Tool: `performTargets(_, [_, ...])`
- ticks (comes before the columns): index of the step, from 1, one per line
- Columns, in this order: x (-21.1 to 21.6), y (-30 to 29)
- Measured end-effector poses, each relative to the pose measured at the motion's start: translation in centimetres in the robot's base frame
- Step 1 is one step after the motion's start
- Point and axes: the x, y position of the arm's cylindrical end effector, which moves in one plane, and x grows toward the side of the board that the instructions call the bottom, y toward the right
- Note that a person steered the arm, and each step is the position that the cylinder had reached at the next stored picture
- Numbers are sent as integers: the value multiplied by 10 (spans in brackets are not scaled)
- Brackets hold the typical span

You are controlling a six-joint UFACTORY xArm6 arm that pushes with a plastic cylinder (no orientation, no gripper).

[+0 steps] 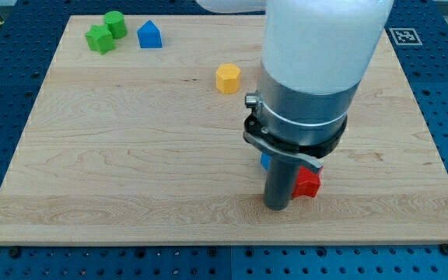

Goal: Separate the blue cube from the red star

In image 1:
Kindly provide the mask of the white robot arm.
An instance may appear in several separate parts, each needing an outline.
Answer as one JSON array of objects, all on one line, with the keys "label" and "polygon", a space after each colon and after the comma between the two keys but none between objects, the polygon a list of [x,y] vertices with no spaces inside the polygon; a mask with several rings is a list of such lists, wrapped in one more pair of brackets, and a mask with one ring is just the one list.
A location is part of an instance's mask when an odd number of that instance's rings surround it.
[{"label": "white robot arm", "polygon": [[318,173],[379,42],[391,0],[197,0],[210,12],[266,15],[261,76],[245,97],[244,140],[271,158],[264,203],[284,209],[301,168]]}]

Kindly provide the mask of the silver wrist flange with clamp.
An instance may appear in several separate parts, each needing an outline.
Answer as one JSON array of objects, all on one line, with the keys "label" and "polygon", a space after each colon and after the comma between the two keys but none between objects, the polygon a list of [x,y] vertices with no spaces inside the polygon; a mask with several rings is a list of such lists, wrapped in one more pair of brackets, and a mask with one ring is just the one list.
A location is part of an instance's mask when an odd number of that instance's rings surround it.
[{"label": "silver wrist flange with clamp", "polygon": [[302,92],[281,84],[261,68],[257,90],[245,97],[251,109],[243,138],[271,157],[270,171],[319,173],[320,160],[338,145],[348,122],[355,84],[332,93]]}]

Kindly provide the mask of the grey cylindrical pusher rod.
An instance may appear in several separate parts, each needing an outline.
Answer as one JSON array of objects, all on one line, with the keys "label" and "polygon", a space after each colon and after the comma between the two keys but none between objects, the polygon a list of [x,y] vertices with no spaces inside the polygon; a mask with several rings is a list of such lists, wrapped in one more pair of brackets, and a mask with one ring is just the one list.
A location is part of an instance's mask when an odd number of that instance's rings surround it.
[{"label": "grey cylindrical pusher rod", "polygon": [[264,203],[274,211],[286,208],[292,198],[299,173],[299,165],[271,157],[264,186]]}]

